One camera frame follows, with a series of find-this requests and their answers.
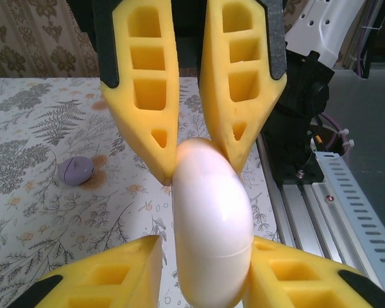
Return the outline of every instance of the screw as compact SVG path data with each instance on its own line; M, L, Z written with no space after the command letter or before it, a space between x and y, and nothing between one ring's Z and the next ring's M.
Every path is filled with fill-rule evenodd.
M304 170L300 169L300 170L298 170L296 172L296 177L297 178L304 178L304 176L305 176L305 171Z

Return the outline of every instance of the gray floor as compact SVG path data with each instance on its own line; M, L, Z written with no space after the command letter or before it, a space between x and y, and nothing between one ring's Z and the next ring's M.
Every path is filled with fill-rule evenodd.
M336 71L325 111L350 130L355 148L345 160L385 226L385 70L369 80Z

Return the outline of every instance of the floral tablecloth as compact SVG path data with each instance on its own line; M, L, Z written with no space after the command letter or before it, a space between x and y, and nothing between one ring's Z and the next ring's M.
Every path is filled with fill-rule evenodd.
M179 141L208 137L197 81L181 78ZM79 187L57 167L86 156ZM257 235L277 238L254 145L242 173ZM64 264L148 234L161 235L161 307L188 307L177 281L171 188L120 137L98 79L0 79L0 307Z

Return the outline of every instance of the purple stone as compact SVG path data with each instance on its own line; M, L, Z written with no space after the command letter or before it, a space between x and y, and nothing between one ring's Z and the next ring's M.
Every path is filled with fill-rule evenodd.
M80 185L87 181L94 172L94 164L87 157L72 157L64 161L58 168L60 181L67 185Z

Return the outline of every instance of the white plastic capsule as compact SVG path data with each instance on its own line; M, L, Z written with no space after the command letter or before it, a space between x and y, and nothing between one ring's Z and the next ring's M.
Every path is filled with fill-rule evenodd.
M212 142L177 147L173 175L176 263L193 307L235 307L246 285L253 241L252 208L237 174Z

